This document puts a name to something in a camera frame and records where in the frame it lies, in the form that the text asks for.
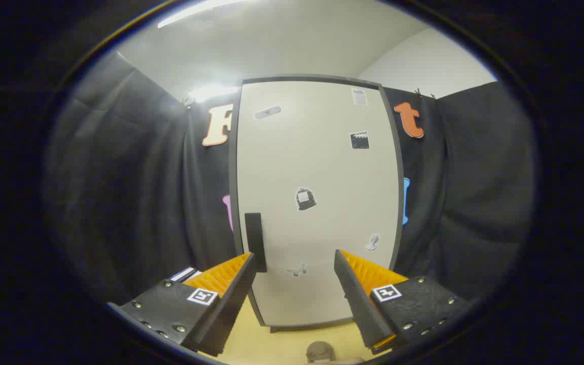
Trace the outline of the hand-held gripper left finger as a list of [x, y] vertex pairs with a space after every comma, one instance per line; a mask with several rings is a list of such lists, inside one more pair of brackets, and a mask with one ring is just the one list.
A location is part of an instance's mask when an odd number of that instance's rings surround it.
[[252, 252], [204, 272], [188, 267], [118, 306], [118, 319], [176, 355], [217, 356], [256, 274]]

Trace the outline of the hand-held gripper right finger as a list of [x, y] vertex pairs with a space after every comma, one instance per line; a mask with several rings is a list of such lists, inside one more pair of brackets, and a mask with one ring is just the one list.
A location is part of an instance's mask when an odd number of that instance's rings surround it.
[[405, 277], [338, 249], [334, 271], [364, 345], [373, 354], [403, 351], [456, 323], [469, 302], [436, 280]]

